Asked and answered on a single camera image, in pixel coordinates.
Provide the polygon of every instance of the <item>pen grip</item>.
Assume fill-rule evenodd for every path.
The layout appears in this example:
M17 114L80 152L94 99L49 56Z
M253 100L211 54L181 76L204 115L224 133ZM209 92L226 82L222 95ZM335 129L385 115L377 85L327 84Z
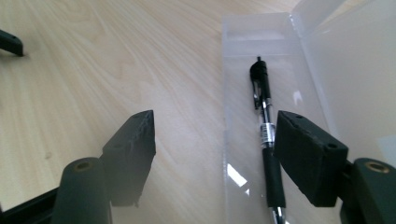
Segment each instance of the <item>pen grip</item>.
M286 207L279 160L274 157L274 148L262 150L264 160L265 187L268 207Z

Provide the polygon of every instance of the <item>wooden table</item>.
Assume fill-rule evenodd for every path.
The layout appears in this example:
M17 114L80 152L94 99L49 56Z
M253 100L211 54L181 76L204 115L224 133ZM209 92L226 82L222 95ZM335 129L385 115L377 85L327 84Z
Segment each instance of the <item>wooden table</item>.
M153 109L141 206L118 212L125 223L225 223L221 17L297 2L1 1L0 29L25 48L0 51L3 210L59 186L69 162L100 156L125 120Z

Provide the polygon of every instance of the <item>black pen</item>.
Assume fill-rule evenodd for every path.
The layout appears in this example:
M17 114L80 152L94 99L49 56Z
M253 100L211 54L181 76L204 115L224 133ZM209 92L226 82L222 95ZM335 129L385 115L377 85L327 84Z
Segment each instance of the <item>black pen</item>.
M260 111L260 130L262 136L262 158L264 162L267 205L275 224L285 223L286 207L280 163L274 157L275 125L271 122L272 101L268 82L267 66L261 57L250 67L253 84L254 106Z

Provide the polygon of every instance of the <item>label on pen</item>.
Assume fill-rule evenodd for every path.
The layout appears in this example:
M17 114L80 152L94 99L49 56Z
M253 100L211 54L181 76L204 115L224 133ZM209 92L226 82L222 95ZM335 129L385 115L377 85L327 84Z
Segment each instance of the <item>label on pen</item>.
M262 148L267 148L267 143L275 141L275 125L273 123L263 123L260 126L260 134L262 136Z

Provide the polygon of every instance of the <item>tabletop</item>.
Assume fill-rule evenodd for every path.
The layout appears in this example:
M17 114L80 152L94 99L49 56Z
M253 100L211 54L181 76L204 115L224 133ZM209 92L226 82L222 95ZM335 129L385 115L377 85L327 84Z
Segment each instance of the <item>tabletop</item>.
M25 52L0 51L3 210L58 187L68 163L99 157L125 120L152 109L157 155L140 207L117 213L125 223L225 223L221 18L298 2L1 1L0 29ZM303 208L295 223L309 209L311 223L338 223L337 211L292 197Z

